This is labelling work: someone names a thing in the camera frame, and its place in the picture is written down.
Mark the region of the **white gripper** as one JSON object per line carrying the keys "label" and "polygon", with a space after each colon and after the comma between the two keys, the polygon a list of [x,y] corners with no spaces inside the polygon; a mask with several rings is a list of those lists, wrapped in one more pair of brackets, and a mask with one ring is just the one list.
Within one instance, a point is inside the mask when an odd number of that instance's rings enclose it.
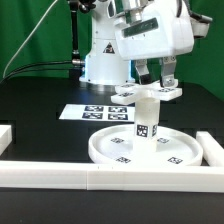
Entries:
{"label": "white gripper", "polygon": [[160,83],[162,87],[172,87],[175,55],[193,49],[194,37],[186,4],[182,4],[180,15],[177,12],[177,3],[149,3],[143,8],[140,22],[127,24],[124,16],[114,21],[118,51],[124,60],[136,60],[134,64],[141,85],[150,83],[146,59],[163,57],[160,59]]}

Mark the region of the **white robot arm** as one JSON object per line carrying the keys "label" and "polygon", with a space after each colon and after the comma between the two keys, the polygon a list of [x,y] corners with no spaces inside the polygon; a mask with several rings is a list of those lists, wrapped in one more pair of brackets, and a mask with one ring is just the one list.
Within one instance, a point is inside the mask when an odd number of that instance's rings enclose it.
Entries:
{"label": "white robot arm", "polygon": [[184,0],[96,0],[91,50],[80,81],[96,86],[150,82],[147,61],[192,51],[190,13]]}

